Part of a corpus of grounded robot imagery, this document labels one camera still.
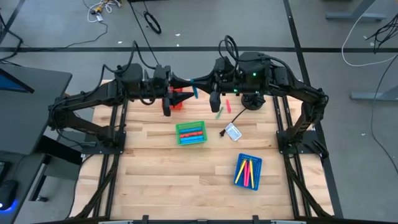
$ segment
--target green tray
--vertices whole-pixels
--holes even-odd
[[[199,128],[199,127],[201,127],[201,131],[203,131],[203,140],[202,141],[190,142],[190,143],[181,143],[181,140],[180,140],[180,130],[181,129]],[[177,135],[177,144],[179,146],[183,146],[183,145],[187,145],[187,144],[202,143],[202,142],[207,141],[206,126],[205,126],[205,122],[204,121],[195,121],[195,122],[189,122],[189,123],[176,124],[175,125],[175,133]]]

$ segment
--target concrete floor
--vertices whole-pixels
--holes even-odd
[[[86,0],[87,4],[97,1]],[[302,47],[341,47],[353,21],[327,21],[325,11],[351,10],[358,1],[290,1]],[[0,3],[6,21],[17,1]],[[147,2],[150,12],[160,21],[163,33],[157,35],[144,28],[149,42],[155,47],[212,47],[217,46],[224,35],[234,37],[238,46],[294,47],[284,4],[279,0],[185,0]],[[141,2],[134,3],[143,11]],[[393,0],[376,1],[370,12],[383,12],[388,16],[381,23],[359,23],[346,44],[348,48],[371,47],[363,39],[385,24],[398,11]],[[81,1],[26,0],[12,23],[11,30],[19,34],[31,47],[62,47],[72,42],[94,39],[104,31],[98,23],[86,20],[87,10]],[[75,47],[129,47],[132,40],[145,47],[141,31],[128,6],[114,8],[104,13],[109,30],[94,43]],[[16,45],[10,35],[0,47]],[[385,47],[397,47],[398,39]],[[301,79],[300,67],[294,52],[266,52],[287,62]],[[176,75],[193,78],[207,74],[214,64],[217,52],[156,52],[159,62],[171,65]],[[0,57],[7,55],[1,52]],[[112,67],[127,62],[129,52],[41,52],[21,53],[11,61],[26,67],[59,70],[73,74],[67,92],[74,94],[91,90],[98,82],[101,65]],[[383,60],[393,54],[350,53],[351,63],[367,63]],[[143,53],[144,60],[154,64],[150,53]],[[371,137],[371,104],[352,101],[351,91],[374,91],[387,64],[368,67],[350,67],[339,53],[304,53],[313,86],[323,88],[330,96],[322,126],[335,175],[345,218],[398,222],[398,175],[382,149]],[[381,91],[398,84],[398,62],[386,75]],[[105,79],[112,78],[105,73]],[[397,158],[395,130],[398,125],[396,103],[377,103],[374,130],[386,149]],[[85,119],[91,119],[92,110],[79,111]],[[73,181],[49,179],[42,191],[50,197],[47,203],[27,202],[16,223],[44,222],[65,218],[73,195]]]

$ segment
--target computer screen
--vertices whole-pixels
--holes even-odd
[[[0,91],[1,90],[20,91],[25,93],[33,93],[35,91],[30,86],[0,68]]]

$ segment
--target blue pegboard tray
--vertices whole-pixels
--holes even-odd
[[[245,187],[243,185],[243,177],[244,177],[244,172],[243,171],[242,171],[241,176],[239,177],[238,183],[235,184],[236,177],[238,176],[238,172],[239,172],[239,170],[241,168],[241,164],[242,164],[242,161],[244,159],[246,159],[247,161],[249,161],[251,159],[253,161],[254,188],[251,187],[250,178],[249,178],[249,186]],[[261,165],[262,165],[262,159],[260,159],[258,157],[254,157],[254,156],[250,156],[250,155],[246,155],[246,154],[240,153],[239,156],[238,156],[238,161],[236,163],[235,175],[234,175],[234,179],[233,179],[234,185],[237,185],[239,187],[244,187],[244,188],[250,189],[250,190],[258,190],[259,189],[259,185],[260,185]]]

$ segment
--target wooden tabletop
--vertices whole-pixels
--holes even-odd
[[[231,104],[230,114],[226,99]],[[219,132],[243,109],[241,97],[222,96],[224,110],[219,119],[215,119],[216,113],[211,112],[208,100],[209,95],[199,91],[199,99],[184,101],[183,109],[172,111],[170,117],[163,115],[161,100],[151,106],[139,101],[129,103],[126,148],[119,163],[112,219],[139,220],[143,215],[149,215],[151,220],[242,220],[253,215],[260,219],[293,218],[284,161],[277,150],[272,98],[266,96],[267,102],[260,110],[246,110],[234,122],[242,133],[237,141],[227,134],[221,138]],[[289,98],[289,104],[295,121],[300,116],[301,102]],[[109,125],[110,117],[111,108],[97,106],[93,122]],[[192,121],[205,121],[207,142],[179,146],[175,125]],[[239,153],[262,158],[258,191],[233,185]],[[72,216],[81,211],[96,190],[102,157],[93,156],[81,168]],[[319,158],[314,154],[303,154],[300,158],[309,191],[327,212],[333,213]],[[297,188],[296,191],[303,214],[301,195]]]

